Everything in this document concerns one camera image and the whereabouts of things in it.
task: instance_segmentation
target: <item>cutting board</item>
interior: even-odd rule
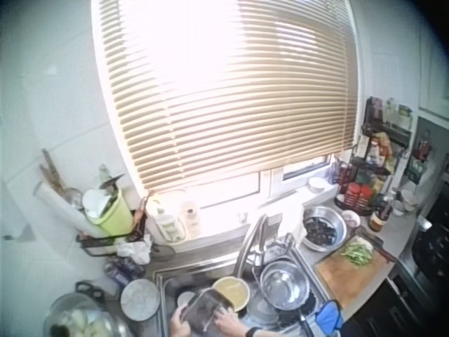
[[[366,287],[376,274],[388,263],[387,259],[373,251],[371,263],[356,266],[341,256],[342,248],[331,253],[315,265],[317,275],[327,284],[340,305],[347,307]]]

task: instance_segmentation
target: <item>bowl of meat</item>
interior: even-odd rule
[[[325,206],[304,210],[307,235],[302,242],[313,251],[333,251],[342,245],[347,229],[342,216]]]

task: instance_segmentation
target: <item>person's left hand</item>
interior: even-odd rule
[[[180,315],[182,309],[187,305],[183,305],[176,309],[175,313],[170,320],[170,336],[171,337],[189,337],[190,336],[190,325],[188,322],[181,322]]]

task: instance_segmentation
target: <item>stainless steel sink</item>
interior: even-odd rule
[[[221,258],[215,258],[213,260],[206,260],[201,263],[192,265],[184,265],[175,269],[158,270],[154,272],[154,280],[161,292],[161,309],[158,312],[158,336],[169,337],[168,323],[172,314],[177,307],[177,297],[184,291],[197,291],[200,289],[208,288],[212,286],[215,280],[232,275],[234,266],[236,264],[238,252],[222,256]],[[321,287],[314,272],[305,262],[297,249],[291,249],[285,254],[284,249],[280,249],[278,246],[271,246],[267,249],[265,254],[265,263],[269,263],[279,258],[287,258],[296,265],[298,265],[308,276],[311,283],[311,291],[316,301],[312,303],[310,313],[307,315],[307,320],[313,326],[314,325],[314,313],[321,306],[323,302],[328,300],[328,295]],[[258,269],[253,267],[250,258],[245,264],[243,269],[242,278],[248,282],[251,288],[251,298],[254,297],[258,285],[257,285]],[[241,313],[240,318],[248,326],[260,326],[263,329],[271,331],[280,331],[283,333],[294,332],[299,333],[300,326],[296,319],[289,319],[287,322],[276,323],[272,325],[263,326],[260,321],[255,320],[245,311]]]

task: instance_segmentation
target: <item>watch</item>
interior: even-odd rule
[[[254,336],[254,333],[255,333],[257,330],[260,330],[260,328],[251,328],[251,329],[249,329],[248,332],[245,333],[245,337],[253,337],[253,336]]]

